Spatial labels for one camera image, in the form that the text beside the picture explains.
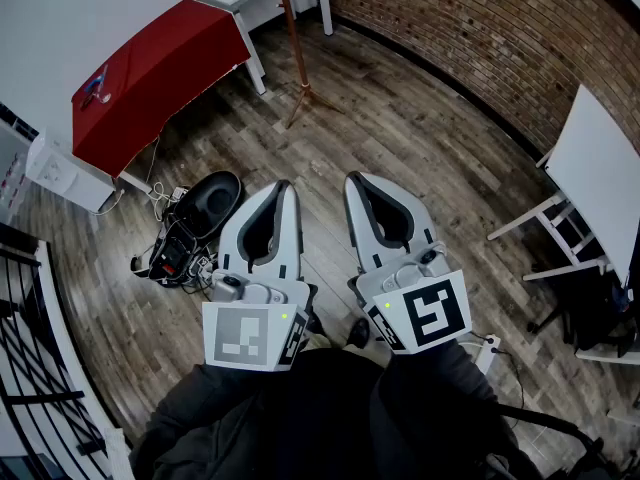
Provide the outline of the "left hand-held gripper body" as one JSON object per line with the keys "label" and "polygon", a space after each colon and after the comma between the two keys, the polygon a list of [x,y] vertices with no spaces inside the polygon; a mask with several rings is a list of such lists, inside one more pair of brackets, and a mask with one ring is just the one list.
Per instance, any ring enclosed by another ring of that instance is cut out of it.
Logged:
{"label": "left hand-held gripper body", "polygon": [[202,305],[205,362],[247,371],[287,371],[305,340],[317,287],[300,280],[212,274]]}

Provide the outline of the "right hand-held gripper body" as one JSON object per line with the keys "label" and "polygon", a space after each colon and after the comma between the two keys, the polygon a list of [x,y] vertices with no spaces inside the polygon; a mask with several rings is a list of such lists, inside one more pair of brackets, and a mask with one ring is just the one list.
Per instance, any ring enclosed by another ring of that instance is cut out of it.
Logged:
{"label": "right hand-held gripper body", "polygon": [[441,241],[349,280],[374,331],[395,354],[417,354],[471,331],[460,269],[453,271]]}

